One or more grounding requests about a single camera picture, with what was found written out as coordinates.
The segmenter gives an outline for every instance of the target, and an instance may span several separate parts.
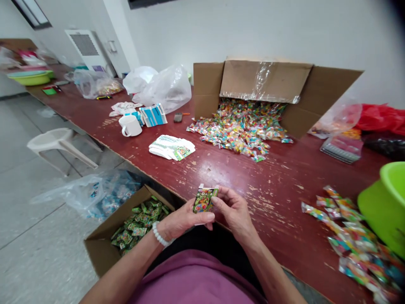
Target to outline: gray floor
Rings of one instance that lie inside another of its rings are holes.
[[[63,201],[30,205],[31,197],[80,176],[112,168],[132,170],[115,153],[77,147],[100,166],[93,170],[57,151],[48,156],[57,170],[27,147],[34,136],[74,128],[60,117],[44,118],[31,96],[0,101],[0,303],[77,303],[97,281],[83,239],[98,222],[83,219]]]

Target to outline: pink shirt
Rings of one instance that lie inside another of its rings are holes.
[[[128,304],[267,303],[235,270],[199,250],[170,257],[145,276]]]

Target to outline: person's left hand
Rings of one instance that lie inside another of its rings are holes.
[[[180,237],[187,229],[195,225],[205,225],[212,230],[215,214],[212,212],[193,212],[195,198],[187,201],[180,209],[170,213],[157,224],[157,231],[166,241]]]

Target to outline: wooden table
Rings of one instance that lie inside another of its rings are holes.
[[[68,71],[63,65],[52,68],[59,80]],[[331,301],[372,302],[371,292],[338,271],[338,256],[327,240],[333,233],[303,214],[300,205],[304,201],[315,206],[315,195],[325,196],[325,185],[355,200],[378,179],[387,158],[364,148],[358,162],[346,165],[320,152],[322,141],[307,135],[294,144],[270,142],[267,159],[255,163],[244,155],[201,142],[199,134],[186,132],[194,113],[192,100],[179,109],[191,113],[182,123],[173,123],[174,113],[170,113],[168,124],[144,127],[139,136],[126,138],[121,134],[119,117],[108,116],[113,104],[130,101],[125,91],[111,100],[87,100],[74,84],[51,96],[41,88],[27,90],[179,197],[195,196],[200,183],[235,189],[248,201],[254,225],[279,263]],[[149,144],[161,134],[190,140],[196,151],[179,162],[149,153]]]

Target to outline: white mug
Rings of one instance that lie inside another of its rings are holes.
[[[134,115],[123,116],[118,122],[122,127],[122,135],[125,137],[137,136],[142,132],[139,121]]]

